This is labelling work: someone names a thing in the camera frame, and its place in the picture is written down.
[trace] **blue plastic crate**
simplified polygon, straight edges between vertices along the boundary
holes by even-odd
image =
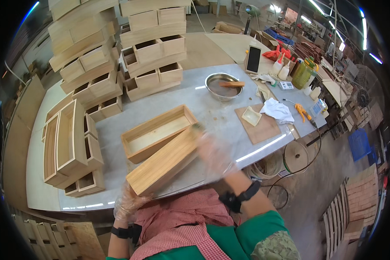
[[[375,152],[375,145],[371,146],[371,153],[369,153],[369,163],[370,165],[377,163],[377,153]]]
[[[274,39],[278,39],[278,40],[280,40],[286,44],[289,44],[289,45],[295,44],[295,42],[293,40],[288,39],[286,37],[283,37],[281,35],[278,35],[275,31],[273,31],[271,28],[268,28],[267,26],[266,26],[266,28],[267,29],[265,29],[264,32],[266,34],[269,34],[270,36],[272,36]]]
[[[364,129],[360,128],[353,132],[348,137],[348,143],[350,144],[352,157],[354,161],[358,161],[367,154],[371,153],[369,139]]]

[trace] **wooden pallet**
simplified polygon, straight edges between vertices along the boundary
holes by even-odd
[[[325,226],[326,259],[330,259],[344,239],[344,232],[349,224],[348,197],[345,190],[346,180],[340,185],[338,194],[323,213],[321,221]]]

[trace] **wooden stick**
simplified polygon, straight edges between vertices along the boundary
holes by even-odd
[[[244,87],[245,82],[244,81],[220,82],[219,85],[223,87]]]

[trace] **work glove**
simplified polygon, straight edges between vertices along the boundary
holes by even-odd
[[[136,192],[125,181],[121,189],[121,195],[114,205],[114,218],[126,222],[128,217],[133,215],[140,207],[151,201],[153,194],[147,197],[137,196]]]
[[[268,74],[250,74],[250,77],[252,80],[261,80],[262,84],[266,83],[266,81],[269,81],[271,85],[276,83],[276,81]]]
[[[230,156],[231,146],[224,140],[203,132],[198,136],[197,145],[198,155],[207,168],[207,183],[239,171]]]

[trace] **camouflage sleeve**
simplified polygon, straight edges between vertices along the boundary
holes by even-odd
[[[300,260],[292,238],[286,231],[277,231],[258,242],[251,253],[253,260]]]

